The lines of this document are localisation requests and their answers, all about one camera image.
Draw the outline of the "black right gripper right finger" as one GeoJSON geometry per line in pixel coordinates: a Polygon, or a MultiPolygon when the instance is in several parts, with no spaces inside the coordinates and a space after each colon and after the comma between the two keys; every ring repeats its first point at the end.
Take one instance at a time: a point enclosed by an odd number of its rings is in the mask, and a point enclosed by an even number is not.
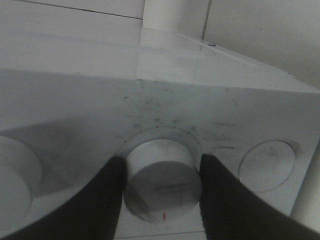
{"type": "Polygon", "coordinates": [[[208,240],[318,240],[320,234],[247,189],[211,154],[201,156],[200,215],[208,240]]]}

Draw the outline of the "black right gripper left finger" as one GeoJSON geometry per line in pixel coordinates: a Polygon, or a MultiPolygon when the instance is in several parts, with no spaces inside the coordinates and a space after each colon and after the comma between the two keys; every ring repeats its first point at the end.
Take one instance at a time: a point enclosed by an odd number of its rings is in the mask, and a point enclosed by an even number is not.
{"type": "Polygon", "coordinates": [[[112,240],[127,182],[127,163],[111,157],[75,196],[6,240],[112,240]]]}

